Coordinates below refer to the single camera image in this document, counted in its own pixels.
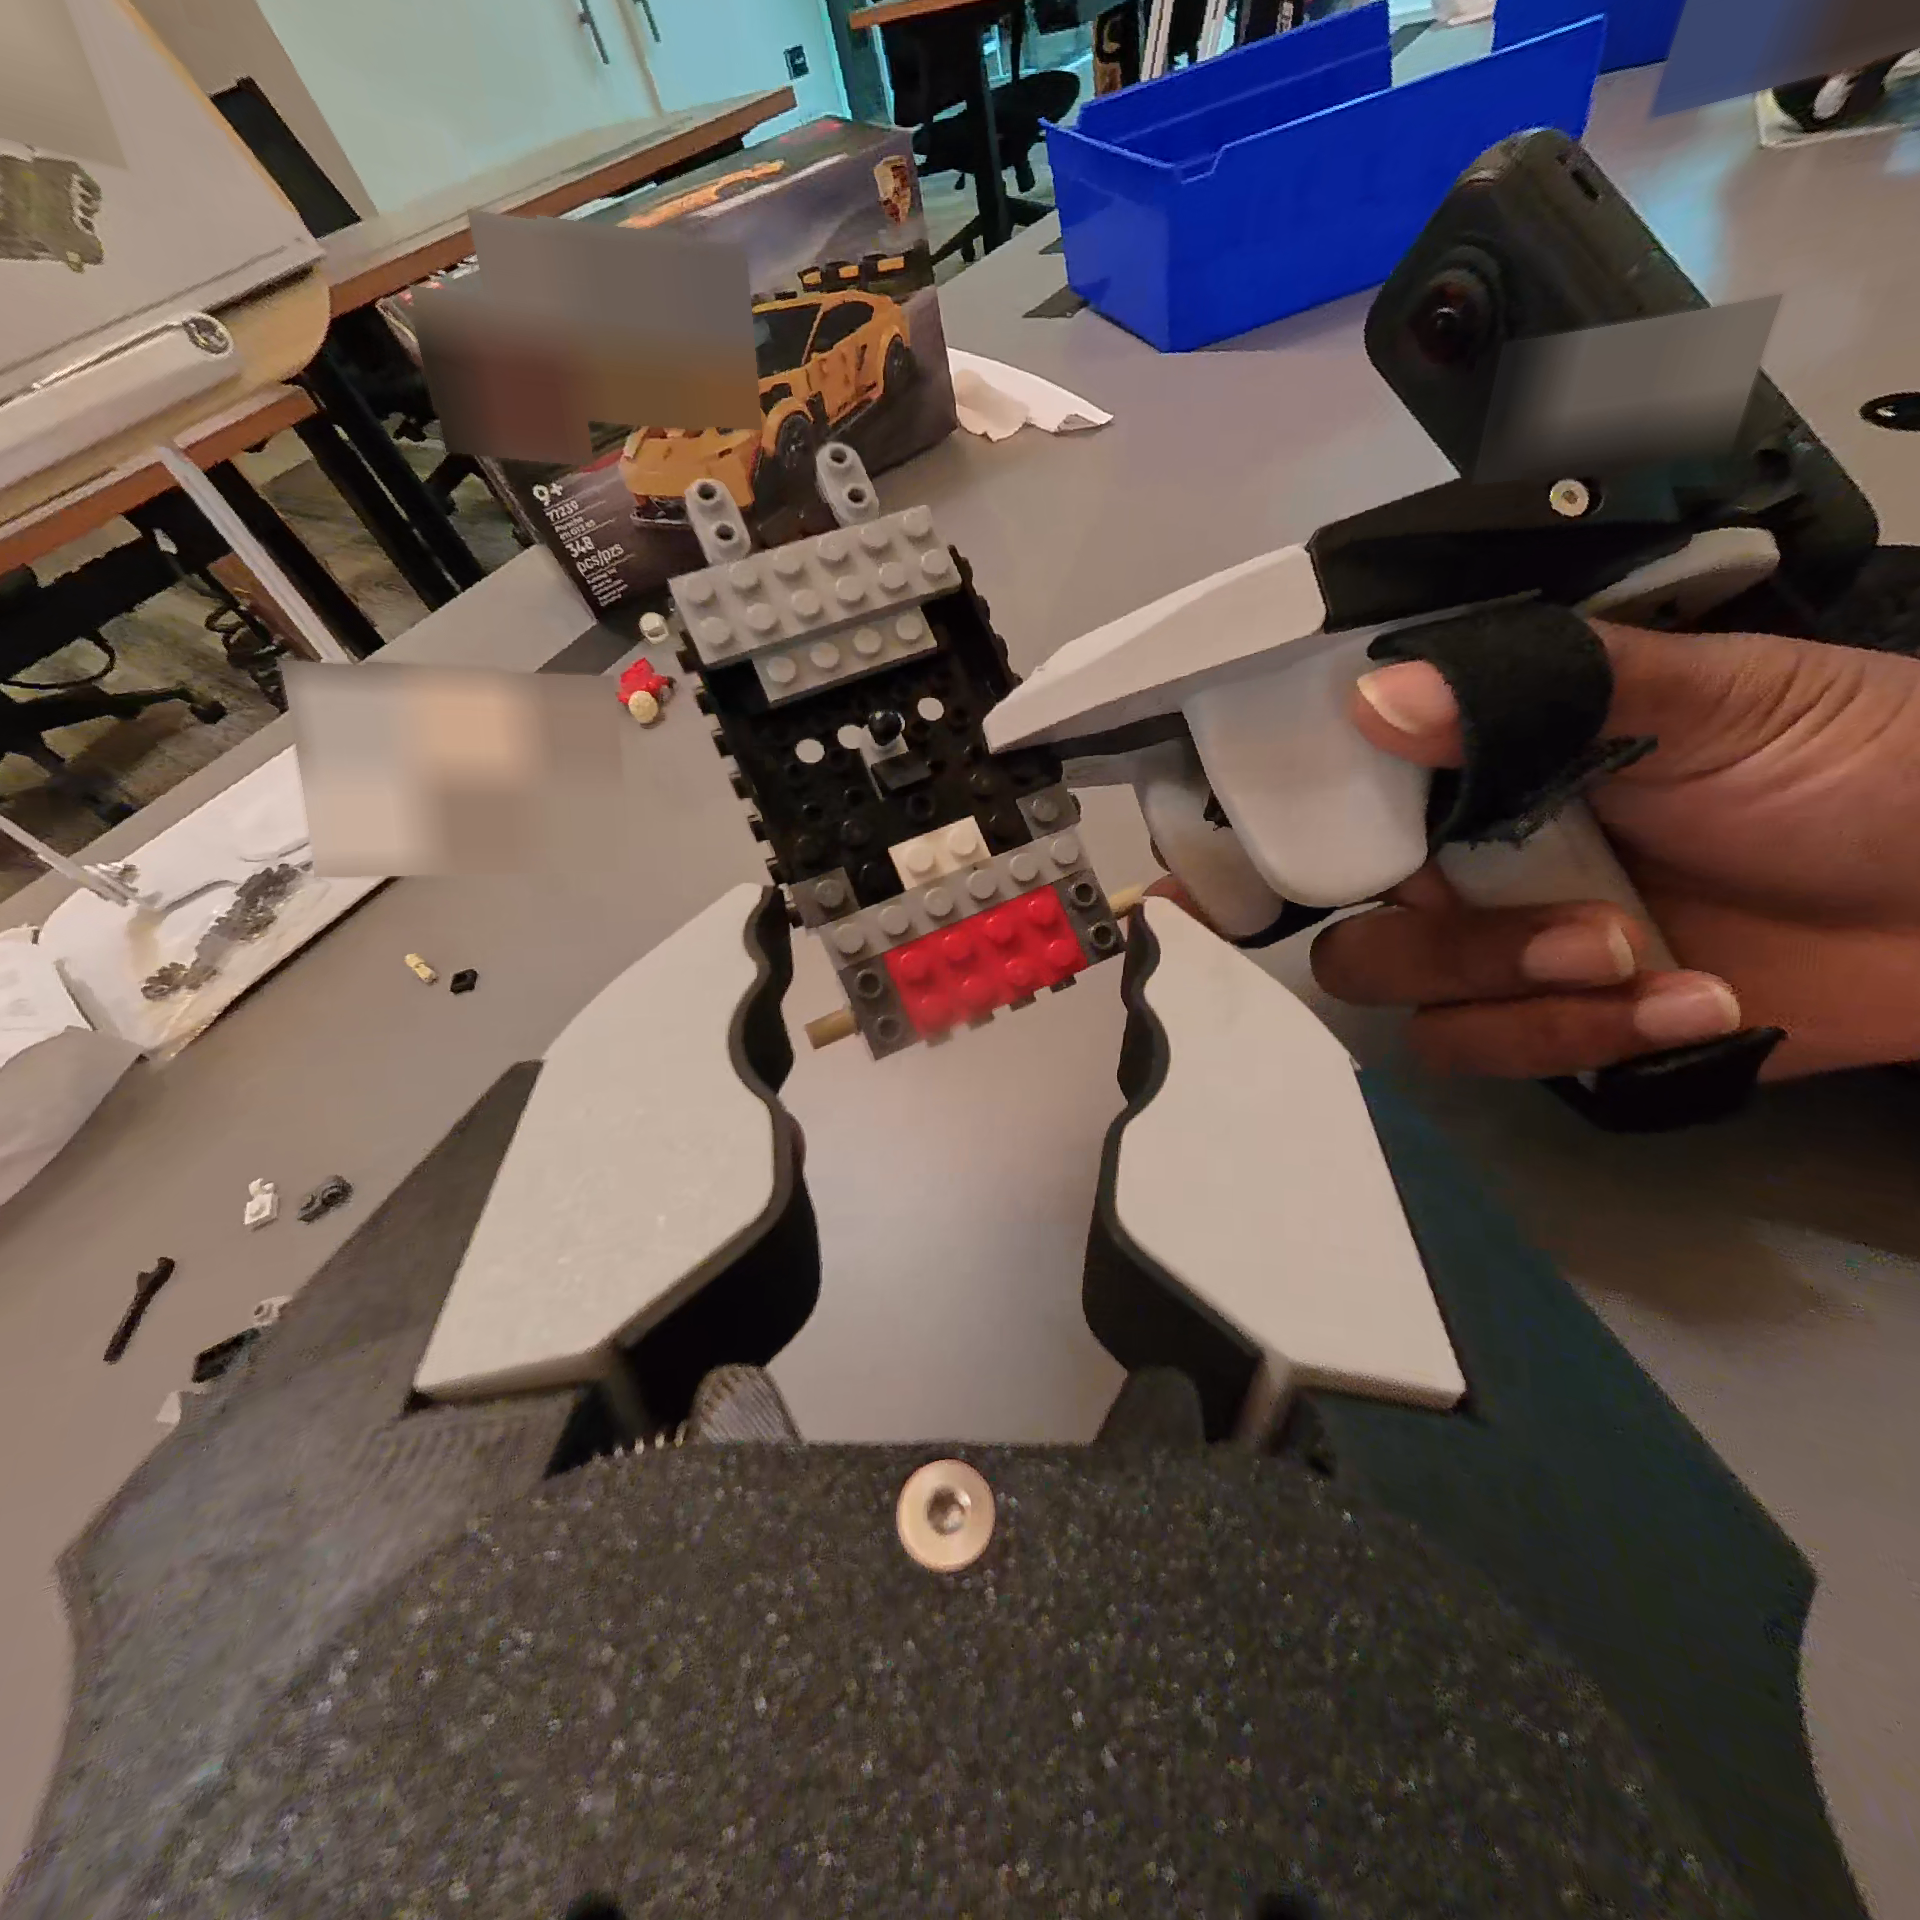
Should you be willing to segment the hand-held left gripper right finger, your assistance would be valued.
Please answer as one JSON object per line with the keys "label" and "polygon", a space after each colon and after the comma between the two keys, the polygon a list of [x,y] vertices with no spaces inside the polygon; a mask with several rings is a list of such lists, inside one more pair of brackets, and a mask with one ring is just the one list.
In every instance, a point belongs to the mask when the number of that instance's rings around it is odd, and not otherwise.
{"label": "hand-held left gripper right finger", "polygon": [[1300,1392],[1452,1411],[1466,1383],[1352,1055],[1172,901],[1128,925],[1122,1109],[1101,1145],[1085,1318],[1202,1411]]}

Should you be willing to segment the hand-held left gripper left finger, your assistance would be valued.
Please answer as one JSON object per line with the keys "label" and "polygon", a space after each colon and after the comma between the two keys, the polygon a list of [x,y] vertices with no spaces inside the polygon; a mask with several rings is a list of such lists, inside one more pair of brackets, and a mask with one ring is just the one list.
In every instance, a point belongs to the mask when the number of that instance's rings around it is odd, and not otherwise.
{"label": "hand-held left gripper left finger", "polygon": [[740,881],[617,973],[543,1048],[413,1389],[585,1384],[808,1221],[782,1104],[786,901]]}

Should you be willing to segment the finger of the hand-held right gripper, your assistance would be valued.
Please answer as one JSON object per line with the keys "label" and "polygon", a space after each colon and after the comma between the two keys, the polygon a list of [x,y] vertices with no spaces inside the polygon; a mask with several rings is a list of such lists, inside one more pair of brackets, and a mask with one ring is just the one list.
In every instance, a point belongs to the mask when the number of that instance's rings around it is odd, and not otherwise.
{"label": "finger of the hand-held right gripper", "polygon": [[1182,713],[1154,713],[1122,727],[1063,739],[1070,789],[1177,783],[1205,789],[1205,768]]}
{"label": "finger of the hand-held right gripper", "polygon": [[982,739],[992,752],[1063,752],[1174,713],[1205,680],[1262,663],[1325,624],[1309,548],[1285,545],[1071,638],[982,718]]}

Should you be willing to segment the black toy brick assembly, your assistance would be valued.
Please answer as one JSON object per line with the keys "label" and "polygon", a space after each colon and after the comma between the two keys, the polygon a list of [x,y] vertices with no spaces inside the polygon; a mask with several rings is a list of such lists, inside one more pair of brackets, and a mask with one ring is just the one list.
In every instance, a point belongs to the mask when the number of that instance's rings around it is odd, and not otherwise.
{"label": "black toy brick assembly", "polygon": [[986,744],[1017,673],[929,510],[884,512],[842,441],[813,467],[826,526],[782,544],[695,480],[703,558],[668,595],[788,919],[884,1061],[1117,958],[1133,897],[1095,876],[1058,755]]}

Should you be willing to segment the toy instruction booklet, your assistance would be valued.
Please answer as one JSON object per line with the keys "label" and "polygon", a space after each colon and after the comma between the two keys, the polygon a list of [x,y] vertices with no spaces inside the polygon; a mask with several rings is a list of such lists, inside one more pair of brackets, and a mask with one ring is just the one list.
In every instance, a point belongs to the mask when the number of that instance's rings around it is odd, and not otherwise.
{"label": "toy instruction booklet", "polygon": [[1,392],[306,275],[320,241],[118,3],[1,4]]}

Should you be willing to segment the grey desk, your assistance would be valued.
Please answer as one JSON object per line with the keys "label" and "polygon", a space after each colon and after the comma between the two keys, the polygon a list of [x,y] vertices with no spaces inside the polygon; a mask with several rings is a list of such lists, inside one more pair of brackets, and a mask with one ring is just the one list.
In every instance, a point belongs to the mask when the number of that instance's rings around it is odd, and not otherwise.
{"label": "grey desk", "polygon": [[[1652,120],[1649,84],[1639,71],[1598,87],[1600,166],[1714,300],[1783,296],[1766,368],[1872,496],[1884,534],[1914,540],[1914,435],[1857,419],[1862,400],[1914,387],[1900,315],[1912,144],[1754,150],[1751,109]],[[949,336],[1096,400],[1112,423],[999,445],[961,435],[886,485],[927,502],[972,559],[1020,670],[1449,476],[1365,358],[1365,296],[1161,355],[1087,311],[1033,317],[1065,281],[1045,241],[1025,232],[953,279]],[[477,973],[442,950],[477,940],[504,950],[512,1011],[543,1048],[638,952],[761,871],[698,713],[673,702],[638,748],[639,824],[612,868],[404,880],[276,975],[341,937],[386,945],[402,984],[465,991]],[[806,1139],[824,1272],[774,1375],[806,1437],[1090,1437],[1117,1388],[1079,1292],[1120,1104],[1114,973],[894,1062],[798,1040],[783,1097]],[[1804,1080],[1718,1129],[1618,1139],[1533,1087],[1433,1078],[1388,1017],[1328,1019],[1456,1141],[1474,1182],[1502,1193],[1815,1564],[1820,1779],[1872,1912],[1914,1916],[1914,1078]],[[58,1550],[158,1447],[158,1403],[178,1388],[112,1365],[135,1325],[90,1275],[118,1241],[101,1222],[104,1185],[172,1062],[129,1072],[4,1209],[6,1875],[63,1729]]]}

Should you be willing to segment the brown-edged office desk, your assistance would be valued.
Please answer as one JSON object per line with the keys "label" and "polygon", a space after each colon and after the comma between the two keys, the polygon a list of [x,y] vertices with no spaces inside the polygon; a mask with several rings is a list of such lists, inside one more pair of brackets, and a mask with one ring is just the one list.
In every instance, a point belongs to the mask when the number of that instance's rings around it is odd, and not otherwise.
{"label": "brown-edged office desk", "polygon": [[1138,78],[1143,4],[898,3],[866,4],[847,25],[879,40],[894,119],[909,132],[925,185],[954,176],[976,195],[974,217],[933,249],[933,265],[974,262],[1048,205],[1033,199],[1033,158],[1046,129],[1081,104],[1068,68],[1021,68],[1029,30],[1092,33],[1092,89]]}
{"label": "brown-edged office desk", "polygon": [[620,199],[709,158],[735,153],[746,132],[794,102],[792,87],[780,84],[568,135],[324,237],[327,337],[296,381],[318,411],[294,432],[423,608],[442,608],[477,584],[485,572],[353,388],[344,364],[349,315],[469,259],[476,211],[560,217]]}
{"label": "brown-edged office desk", "polygon": [[281,668],[316,653],[249,558],[304,609],[330,579],[238,469],[306,411],[292,391],[175,441],[200,492],[129,439],[116,467],[4,521],[4,816],[74,848],[281,715]]}

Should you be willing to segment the person's right hand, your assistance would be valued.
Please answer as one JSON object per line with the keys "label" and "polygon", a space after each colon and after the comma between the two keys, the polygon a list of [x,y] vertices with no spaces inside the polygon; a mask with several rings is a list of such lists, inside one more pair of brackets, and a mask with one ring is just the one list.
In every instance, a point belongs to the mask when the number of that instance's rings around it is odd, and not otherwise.
{"label": "person's right hand", "polygon": [[1312,942],[1330,996],[1409,1012],[1440,1072],[1545,1078],[1780,1025],[1766,1078],[1918,1061],[1918,663],[1762,633],[1594,624],[1590,811],[1664,934],[1616,902],[1474,908],[1429,863]]}

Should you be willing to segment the blue plastic bin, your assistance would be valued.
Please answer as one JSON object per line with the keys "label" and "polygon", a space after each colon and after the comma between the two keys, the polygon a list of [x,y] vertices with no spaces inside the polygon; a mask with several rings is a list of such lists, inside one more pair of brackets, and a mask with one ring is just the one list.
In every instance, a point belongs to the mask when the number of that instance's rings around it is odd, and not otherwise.
{"label": "blue plastic bin", "polygon": [[1393,78],[1352,6],[1092,99],[1046,132],[1070,287],[1161,351],[1377,285],[1500,139],[1578,135],[1604,4],[1502,4],[1486,55]]}
{"label": "blue plastic bin", "polygon": [[1620,68],[1658,63],[1669,57],[1684,3],[1500,3],[1495,6],[1492,51],[1537,39],[1581,17],[1602,15],[1602,76]]}

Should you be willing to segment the white crumpled tissue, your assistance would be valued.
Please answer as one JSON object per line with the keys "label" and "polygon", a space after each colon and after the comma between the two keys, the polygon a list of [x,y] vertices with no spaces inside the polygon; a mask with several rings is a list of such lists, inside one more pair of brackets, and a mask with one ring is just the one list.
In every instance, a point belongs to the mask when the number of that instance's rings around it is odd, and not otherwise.
{"label": "white crumpled tissue", "polygon": [[1112,421],[1095,401],[1021,368],[957,347],[949,347],[946,358],[954,421],[976,439],[1007,441],[1029,425],[1058,439]]}

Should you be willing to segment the yellow car toy box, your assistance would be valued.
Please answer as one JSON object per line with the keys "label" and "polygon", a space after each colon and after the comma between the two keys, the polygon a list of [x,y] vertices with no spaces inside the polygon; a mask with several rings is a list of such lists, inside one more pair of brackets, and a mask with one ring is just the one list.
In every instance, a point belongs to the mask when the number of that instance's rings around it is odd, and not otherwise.
{"label": "yellow car toy box", "polygon": [[502,464],[496,492],[599,617],[702,559],[686,492],[722,481],[756,544],[824,518],[816,456],[877,476],[954,430],[920,177],[909,139],[823,116],[589,211],[608,230],[686,230],[743,252],[759,419],[693,430],[597,423],[585,467]]}

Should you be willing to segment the clear bag of black pieces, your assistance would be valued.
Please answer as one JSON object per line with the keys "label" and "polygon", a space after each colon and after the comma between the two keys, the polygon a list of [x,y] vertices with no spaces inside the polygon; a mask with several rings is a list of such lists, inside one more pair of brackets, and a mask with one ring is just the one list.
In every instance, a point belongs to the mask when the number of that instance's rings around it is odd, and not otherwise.
{"label": "clear bag of black pieces", "polygon": [[200,991],[221,972],[226,955],[241,943],[262,940],[276,923],[281,908],[308,880],[308,857],[276,862],[238,880],[224,911],[200,933],[192,955],[183,963],[167,963],[151,972],[140,991],[143,1000],[168,1000]]}

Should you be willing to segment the scattered small toy brick pieces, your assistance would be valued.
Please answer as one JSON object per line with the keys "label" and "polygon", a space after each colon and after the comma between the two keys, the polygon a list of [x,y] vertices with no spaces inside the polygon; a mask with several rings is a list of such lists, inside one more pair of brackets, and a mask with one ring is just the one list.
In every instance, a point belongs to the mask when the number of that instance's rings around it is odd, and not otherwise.
{"label": "scattered small toy brick pieces", "polygon": [[120,1375],[178,1384],[241,1310],[298,1297],[288,1360],[404,1334],[421,1357],[533,1093],[502,949],[442,955],[472,990],[404,984],[381,943],[330,934],[158,1072],[102,1188],[90,1267],[133,1321]]}

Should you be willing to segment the black office chair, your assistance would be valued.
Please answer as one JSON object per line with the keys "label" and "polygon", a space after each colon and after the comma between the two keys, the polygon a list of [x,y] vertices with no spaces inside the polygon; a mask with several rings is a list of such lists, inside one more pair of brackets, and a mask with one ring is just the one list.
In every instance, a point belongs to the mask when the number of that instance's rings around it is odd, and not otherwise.
{"label": "black office chair", "polygon": [[1068,67],[1021,71],[1024,13],[1000,15],[994,28],[1009,57],[1009,76],[996,84],[984,67],[982,15],[925,13],[879,28],[894,120],[911,135],[925,166],[959,182],[976,176],[989,136],[999,172],[1031,192],[1033,153],[1045,144],[1045,128],[1061,126],[1079,104],[1081,79]]}

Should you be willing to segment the opened printed paper bag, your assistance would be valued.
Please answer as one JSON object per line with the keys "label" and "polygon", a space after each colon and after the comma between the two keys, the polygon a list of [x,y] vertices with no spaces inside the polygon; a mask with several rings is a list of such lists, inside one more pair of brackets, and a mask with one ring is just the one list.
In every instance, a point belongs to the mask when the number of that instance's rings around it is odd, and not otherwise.
{"label": "opened printed paper bag", "polygon": [[1,940],[1,1203],[63,1151],[137,1059],[90,1024],[56,959],[20,927]]}

